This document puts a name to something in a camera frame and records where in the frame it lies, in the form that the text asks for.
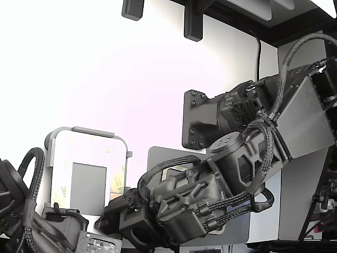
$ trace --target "mounting bracket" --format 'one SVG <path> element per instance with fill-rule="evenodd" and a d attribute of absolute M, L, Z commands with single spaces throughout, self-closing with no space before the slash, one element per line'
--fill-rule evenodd
<path fill-rule="evenodd" d="M 203 14 L 215 0 L 186 0 L 184 36 L 193 41 L 203 37 Z M 122 16 L 138 21 L 143 16 L 144 0 L 123 0 Z"/>
<path fill-rule="evenodd" d="M 122 16 L 138 21 L 143 17 L 144 0 L 123 0 Z"/>
<path fill-rule="evenodd" d="M 184 36 L 193 41 L 203 37 L 203 14 L 215 0 L 187 0 L 185 4 Z"/>

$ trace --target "robotic arm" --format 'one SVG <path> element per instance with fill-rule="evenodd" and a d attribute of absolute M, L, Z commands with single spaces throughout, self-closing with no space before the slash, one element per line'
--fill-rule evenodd
<path fill-rule="evenodd" d="M 337 45 L 327 35 L 310 34 L 292 47 L 279 75 L 239 84 L 213 99 L 187 91 L 183 147 L 207 148 L 206 160 L 190 155 L 158 164 L 136 189 L 109 203 L 96 228 L 121 233 L 140 252 L 158 246 L 177 251 L 230 219 L 271 207 L 268 178 L 299 157 L 335 147 L 336 59 L 288 71 L 296 50 L 314 38 Z M 186 163 L 193 167 L 147 187 L 157 173 Z M 266 202 L 255 202 L 260 193 Z"/>

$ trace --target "white wall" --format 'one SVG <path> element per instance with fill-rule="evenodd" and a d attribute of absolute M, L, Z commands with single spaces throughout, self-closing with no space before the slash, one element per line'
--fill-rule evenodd
<path fill-rule="evenodd" d="M 134 187 L 150 147 L 182 148 L 185 91 L 213 97 L 255 79 L 255 38 L 205 16 L 204 39 L 187 40 L 184 8 L 169 0 L 145 0 L 138 22 L 121 10 L 122 0 L 0 2 L 2 159 L 17 168 L 61 126 L 111 131 L 134 152 Z M 276 73 L 277 49 L 262 43 L 261 77 Z"/>

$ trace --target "bolt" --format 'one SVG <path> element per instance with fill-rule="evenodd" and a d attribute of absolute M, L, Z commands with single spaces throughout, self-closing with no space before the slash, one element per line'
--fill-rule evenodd
<path fill-rule="evenodd" d="M 191 176 L 193 176 L 193 171 L 192 170 L 186 170 L 186 177 L 189 178 Z"/>

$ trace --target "cable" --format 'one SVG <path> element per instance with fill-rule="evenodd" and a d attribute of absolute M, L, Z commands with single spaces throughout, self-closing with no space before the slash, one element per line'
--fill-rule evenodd
<path fill-rule="evenodd" d="M 257 41 L 257 45 L 259 46 L 257 49 L 257 62 L 256 62 L 256 81 L 260 80 L 260 59 L 261 59 L 261 41 L 258 38 L 258 36 L 252 31 L 250 30 L 250 32 L 254 35 L 256 41 Z"/>
<path fill-rule="evenodd" d="M 332 215 L 333 213 L 325 216 L 324 218 L 322 218 L 321 220 L 319 220 L 314 226 L 312 226 L 299 240 L 299 244 L 304 240 L 304 238 L 312 231 L 314 230 L 316 227 L 318 227 L 321 223 L 325 222 L 328 220 L 328 218 Z"/>
<path fill-rule="evenodd" d="M 34 174 L 33 179 L 31 182 L 31 186 L 29 188 L 29 196 L 28 199 L 36 201 L 38 190 L 41 184 L 42 174 L 43 174 L 43 166 L 44 166 L 44 153 L 43 150 L 40 148 L 32 148 L 28 151 L 24 159 L 22 160 L 22 163 L 20 165 L 20 171 L 22 171 L 21 174 L 23 174 L 28 168 L 28 165 L 32 161 L 33 158 L 36 158 L 35 160 L 35 168 L 34 168 Z M 19 252 L 22 248 L 23 242 L 27 241 L 27 244 L 31 251 L 38 253 L 38 249 L 34 243 L 33 240 L 33 234 L 32 234 L 32 228 L 31 227 L 24 227 L 24 233 L 22 235 L 22 241 L 19 244 L 19 247 L 16 252 Z"/>
<path fill-rule="evenodd" d="M 276 100 L 273 104 L 273 107 L 268 115 L 268 117 L 273 120 L 275 118 L 275 116 L 277 115 L 277 112 L 280 108 L 280 105 L 282 103 L 282 99 L 283 99 L 283 93 L 284 93 L 284 85 L 285 85 L 285 81 L 286 81 L 286 76 L 287 76 L 287 72 L 288 72 L 288 67 L 290 65 L 290 62 L 294 56 L 294 54 L 296 53 L 296 51 L 306 42 L 310 41 L 310 40 L 314 40 L 314 39 L 320 39 L 320 40 L 325 40 L 325 41 L 329 41 L 331 42 L 334 46 L 337 47 L 337 40 L 334 39 L 333 37 L 323 34 L 323 33 L 311 33 L 308 34 L 304 37 L 302 37 L 301 39 L 299 39 L 289 50 L 288 54 L 286 55 L 282 67 L 281 67 L 281 71 L 280 71 L 280 78 L 278 81 L 278 90 L 277 90 L 277 97 Z"/>
<path fill-rule="evenodd" d="M 88 224 L 89 224 L 89 221 L 84 219 L 81 215 L 79 215 L 78 213 L 74 213 L 74 212 L 68 212 L 68 211 L 65 211 L 65 210 L 61 210 L 58 203 L 55 202 L 54 203 L 54 210 L 55 212 L 57 212 L 59 215 L 65 215 L 65 216 L 72 216 L 72 217 L 75 217 L 79 223 L 81 224 L 81 230 L 83 231 L 86 231 L 87 230 L 87 227 L 88 227 Z"/>
<path fill-rule="evenodd" d="M 200 159 L 194 155 L 187 155 L 185 157 L 180 157 L 180 158 L 176 158 L 176 159 L 172 159 L 172 160 L 168 160 L 165 162 L 161 162 L 159 164 L 157 164 L 154 168 L 152 168 L 150 171 L 148 171 L 147 173 L 143 174 L 142 177 L 139 179 L 138 184 L 137 184 L 137 188 L 138 188 L 138 195 L 136 197 L 135 202 L 139 203 L 139 199 L 138 196 L 141 197 L 141 199 L 149 204 L 149 200 L 146 198 L 146 196 L 144 195 L 144 190 L 147 186 L 147 184 L 150 182 L 150 180 L 159 172 L 170 168 L 172 166 L 176 166 L 176 165 L 182 165 L 182 164 L 187 164 L 187 163 L 198 163 L 200 162 Z"/>

